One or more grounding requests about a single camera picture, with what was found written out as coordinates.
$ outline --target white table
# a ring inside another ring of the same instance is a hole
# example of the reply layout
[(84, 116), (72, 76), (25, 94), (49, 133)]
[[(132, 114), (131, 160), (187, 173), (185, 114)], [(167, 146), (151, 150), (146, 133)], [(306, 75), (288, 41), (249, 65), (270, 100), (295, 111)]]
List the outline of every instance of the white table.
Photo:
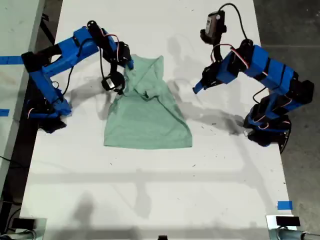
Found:
[[(225, 2), (63, 1), (57, 42), (95, 20), (131, 53), (164, 56), (163, 79), (180, 99), (193, 147), (103, 146), (110, 96), (100, 83), (99, 55), (88, 57), (71, 76), (67, 127), (40, 131), (35, 142), (20, 216), (46, 218), (45, 240), (268, 239), (265, 215), (277, 214), (277, 201), (288, 200), (281, 157), (277, 145), (260, 147), (237, 125), (262, 85), (240, 74), (228, 85), (192, 92), (212, 49), (200, 29)], [(259, 44), (253, 1), (234, 3), (247, 36)], [(238, 46), (238, 16), (232, 7), (224, 10), (228, 32), (221, 42)], [(223, 56), (228, 51), (222, 47)], [(62, 89), (68, 73), (54, 78)]]
[[(44, 4), (44, 0), (1, 0), (0, 56), (34, 50)], [(17, 137), (28, 79), (25, 66), (0, 65), (0, 109), (9, 109), (8, 116), (0, 116), (0, 156), (8, 159)], [(0, 193), (8, 167), (9, 162), (0, 158)]]

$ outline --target gray floor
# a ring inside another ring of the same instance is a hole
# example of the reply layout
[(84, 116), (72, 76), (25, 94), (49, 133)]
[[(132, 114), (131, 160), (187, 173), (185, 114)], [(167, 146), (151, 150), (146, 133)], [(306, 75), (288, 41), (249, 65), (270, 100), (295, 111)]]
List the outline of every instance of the gray floor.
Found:
[[(46, 0), (44, 13), (50, 17), (48, 27), (54, 35), (61, 5), (62, 0)], [(294, 68), (300, 80), (315, 83), (313, 102), (289, 114), (293, 127), (282, 162), (294, 214), (300, 216), (303, 230), (320, 234), (320, 1), (254, 0), (254, 5), (262, 46)], [(48, 46), (39, 30), (36, 48)]]

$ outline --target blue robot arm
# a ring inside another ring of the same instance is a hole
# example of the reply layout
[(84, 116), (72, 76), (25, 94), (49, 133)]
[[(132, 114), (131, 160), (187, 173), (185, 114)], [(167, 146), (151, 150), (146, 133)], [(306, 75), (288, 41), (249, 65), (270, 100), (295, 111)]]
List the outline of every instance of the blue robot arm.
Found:
[[(129, 46), (124, 42), (115, 42), (112, 34), (100, 28), (95, 21), (89, 21), (87, 26), (76, 30), (72, 37), (37, 53), (26, 52), (21, 56), (2, 56), (0, 65), (24, 64), (36, 87), (42, 93), (44, 98), (28, 101), (27, 108), (33, 109), (28, 113), (28, 118), (56, 119), (71, 113), (64, 94), (68, 89), (74, 66), (98, 51), (103, 51), (103, 58), (111, 65), (110, 73), (106, 77), (101, 68), (103, 88), (106, 91), (114, 90), (122, 94), (125, 79), (121, 73), (117, 72), (117, 67), (134, 68)], [(54, 55), (60, 55), (60, 57), (50, 62)], [(68, 69), (70, 69), (68, 84), (62, 93), (60, 89), (53, 86), (51, 77)]]
[(288, 141), (291, 122), (286, 113), (308, 104), (312, 101), (314, 84), (309, 80), (300, 82), (298, 74), (289, 66), (269, 57), (268, 52), (250, 39), (245, 39), (238, 49), (222, 58), (220, 54), (220, 39), (225, 33), (225, 13), (222, 10), (209, 14), (215, 22), (200, 31), (201, 39), (213, 45), (215, 62), (202, 72), (202, 79), (194, 86), (197, 94), (202, 89), (228, 84), (237, 78), (239, 72), (256, 79), (271, 91), (255, 104), (246, 116), (243, 126), (252, 129), (248, 138), (261, 146), (278, 143), (282, 151)]

